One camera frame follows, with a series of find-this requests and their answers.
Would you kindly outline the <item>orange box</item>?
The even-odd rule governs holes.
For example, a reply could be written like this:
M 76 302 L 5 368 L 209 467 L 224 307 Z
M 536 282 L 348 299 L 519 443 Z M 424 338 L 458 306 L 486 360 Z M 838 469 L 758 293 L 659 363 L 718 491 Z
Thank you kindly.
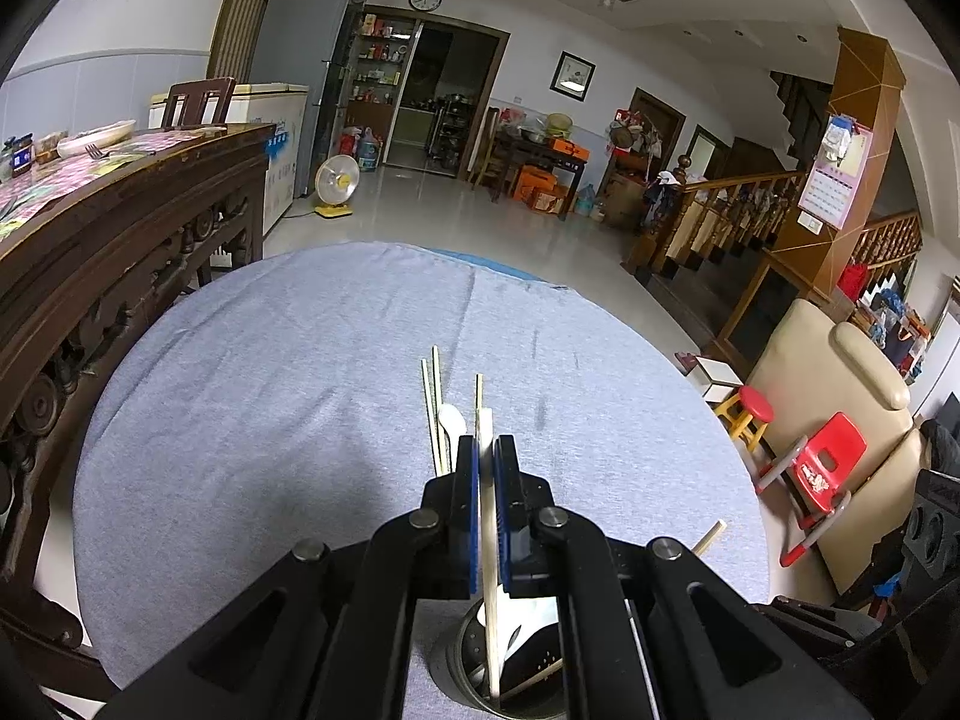
M 583 161 L 583 163 L 589 160 L 589 149 L 579 146 L 577 143 L 568 140 L 568 138 L 551 138 L 548 146 L 550 146 L 555 153 L 564 154 L 575 160 Z

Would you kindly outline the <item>wall calendar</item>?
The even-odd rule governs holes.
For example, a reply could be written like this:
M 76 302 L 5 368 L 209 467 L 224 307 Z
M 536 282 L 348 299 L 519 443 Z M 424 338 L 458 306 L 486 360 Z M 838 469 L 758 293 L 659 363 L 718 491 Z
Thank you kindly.
M 872 132 L 848 115 L 828 119 L 797 208 L 797 224 L 812 234 L 843 229 L 866 171 Z

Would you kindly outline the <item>dark grey utensil holder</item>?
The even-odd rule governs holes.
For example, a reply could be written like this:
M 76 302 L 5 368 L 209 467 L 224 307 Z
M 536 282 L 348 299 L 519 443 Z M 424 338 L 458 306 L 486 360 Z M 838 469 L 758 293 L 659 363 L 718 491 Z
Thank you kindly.
M 485 605 L 470 606 L 431 654 L 438 688 L 498 718 L 565 718 L 565 662 L 555 598 L 501 600 L 498 635 Z

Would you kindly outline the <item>small white stool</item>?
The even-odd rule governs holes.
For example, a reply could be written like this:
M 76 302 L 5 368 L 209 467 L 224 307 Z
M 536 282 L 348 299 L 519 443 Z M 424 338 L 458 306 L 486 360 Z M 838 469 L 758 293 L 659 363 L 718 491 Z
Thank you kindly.
M 692 353 L 675 353 L 675 361 L 686 382 L 711 405 L 719 405 L 742 387 L 742 380 L 727 362 Z

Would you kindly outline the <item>white chest freezer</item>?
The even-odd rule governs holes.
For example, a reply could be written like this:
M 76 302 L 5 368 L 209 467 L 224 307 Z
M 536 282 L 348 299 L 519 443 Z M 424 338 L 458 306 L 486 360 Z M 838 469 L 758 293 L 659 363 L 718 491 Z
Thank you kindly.
M 268 225 L 293 201 L 296 152 L 306 89 L 285 83 L 238 85 L 226 122 L 160 127 L 160 115 L 132 145 L 148 154 L 139 164 L 130 198 L 151 211 L 149 226 L 179 232 L 192 245 L 242 249 L 262 255 Z

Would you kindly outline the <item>small electric fan heater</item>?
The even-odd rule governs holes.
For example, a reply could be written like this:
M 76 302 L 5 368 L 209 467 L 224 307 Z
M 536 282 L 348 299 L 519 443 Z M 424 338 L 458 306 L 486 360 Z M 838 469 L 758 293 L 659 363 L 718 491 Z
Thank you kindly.
M 336 154 L 325 160 L 314 176 L 314 213 L 324 220 L 352 214 L 350 200 L 359 186 L 359 165 L 353 156 Z

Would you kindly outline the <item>dark side table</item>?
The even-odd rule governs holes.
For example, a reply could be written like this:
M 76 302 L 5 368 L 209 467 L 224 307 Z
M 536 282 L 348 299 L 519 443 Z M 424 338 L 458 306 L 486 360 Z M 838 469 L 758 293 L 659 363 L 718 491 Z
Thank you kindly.
M 587 161 L 555 153 L 550 140 L 534 143 L 524 135 L 496 130 L 478 154 L 470 182 L 478 188 L 488 181 L 494 202 L 508 197 L 564 220 L 573 210 Z

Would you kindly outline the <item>light blue table cloth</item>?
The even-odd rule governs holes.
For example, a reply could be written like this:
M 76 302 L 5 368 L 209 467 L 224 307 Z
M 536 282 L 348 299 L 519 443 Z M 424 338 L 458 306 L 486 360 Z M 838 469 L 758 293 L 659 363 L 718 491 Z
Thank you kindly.
M 388 242 L 278 255 L 174 305 L 112 374 L 73 489 L 82 618 L 127 686 L 300 539 L 340 548 L 433 476 L 421 364 L 608 536 L 700 543 L 750 601 L 768 546 L 739 452 L 641 335 L 573 289 Z

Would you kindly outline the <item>white plastic spoon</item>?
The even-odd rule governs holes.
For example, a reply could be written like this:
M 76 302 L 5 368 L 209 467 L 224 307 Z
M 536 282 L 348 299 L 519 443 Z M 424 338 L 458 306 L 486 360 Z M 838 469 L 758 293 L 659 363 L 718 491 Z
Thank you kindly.
M 449 472 L 454 473 L 457 468 L 459 439 L 467 434 L 466 420 L 452 403 L 441 403 L 438 408 L 438 421 L 448 446 Z
M 501 647 L 496 651 L 501 665 L 506 665 L 534 634 L 558 622 L 558 610 L 553 596 L 547 598 L 511 598 L 500 593 L 498 624 Z

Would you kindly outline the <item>dark carved wooden table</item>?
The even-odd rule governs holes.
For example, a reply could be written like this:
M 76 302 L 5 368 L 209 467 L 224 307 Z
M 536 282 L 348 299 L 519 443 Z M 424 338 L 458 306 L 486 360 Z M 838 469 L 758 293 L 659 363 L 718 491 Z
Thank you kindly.
M 2 244 L 2 635 L 41 686 L 93 700 L 116 686 L 80 618 L 34 585 L 50 493 L 112 372 L 210 257 L 260 259 L 149 226 L 128 188 L 146 160 L 53 200 Z

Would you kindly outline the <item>red and yellow stool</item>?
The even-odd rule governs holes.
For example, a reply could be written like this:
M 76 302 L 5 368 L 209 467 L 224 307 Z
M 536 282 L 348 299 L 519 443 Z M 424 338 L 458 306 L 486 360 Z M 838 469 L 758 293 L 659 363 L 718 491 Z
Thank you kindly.
M 760 392 L 750 385 L 741 385 L 726 400 L 713 408 L 713 413 L 726 426 L 732 440 L 742 440 L 748 452 L 755 452 L 775 419 L 775 410 Z

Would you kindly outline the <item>grey refrigerator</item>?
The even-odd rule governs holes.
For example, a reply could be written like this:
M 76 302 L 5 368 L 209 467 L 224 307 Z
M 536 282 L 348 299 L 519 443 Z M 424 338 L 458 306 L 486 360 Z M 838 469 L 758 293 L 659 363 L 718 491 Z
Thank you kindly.
M 348 43 L 366 0 L 265 0 L 249 80 L 306 86 L 295 195 L 314 190 L 342 96 Z

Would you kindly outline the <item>wooden stair railing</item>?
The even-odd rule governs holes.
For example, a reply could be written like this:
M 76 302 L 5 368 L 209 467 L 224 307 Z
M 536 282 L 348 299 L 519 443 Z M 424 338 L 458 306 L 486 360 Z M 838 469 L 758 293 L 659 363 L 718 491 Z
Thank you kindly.
M 623 268 L 672 278 L 709 262 L 722 265 L 748 250 L 776 242 L 789 211 L 799 200 L 804 172 L 775 172 L 693 184 L 659 179 L 644 195 L 641 215 Z M 866 268 L 874 288 L 910 274 L 923 245 L 918 213 L 905 211 L 871 221 L 859 232 L 850 262 Z

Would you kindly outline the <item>framed wall picture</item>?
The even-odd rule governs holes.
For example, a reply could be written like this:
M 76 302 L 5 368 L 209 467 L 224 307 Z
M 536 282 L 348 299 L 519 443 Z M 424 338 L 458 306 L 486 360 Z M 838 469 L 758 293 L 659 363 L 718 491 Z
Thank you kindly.
M 550 89 L 553 93 L 582 103 L 592 83 L 596 66 L 589 60 L 563 50 L 551 77 Z

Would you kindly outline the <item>red plastic child chair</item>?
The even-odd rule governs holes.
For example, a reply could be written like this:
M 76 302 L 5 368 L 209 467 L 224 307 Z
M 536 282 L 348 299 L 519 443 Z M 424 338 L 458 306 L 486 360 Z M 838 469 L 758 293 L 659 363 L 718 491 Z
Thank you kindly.
M 791 567 L 805 556 L 848 509 L 853 493 L 846 483 L 866 449 L 866 439 L 853 420 L 838 411 L 812 437 L 801 437 L 784 457 L 758 475 L 755 493 L 761 494 L 784 473 L 793 473 L 794 486 L 811 506 L 797 521 L 804 538 L 782 551 L 781 567 Z

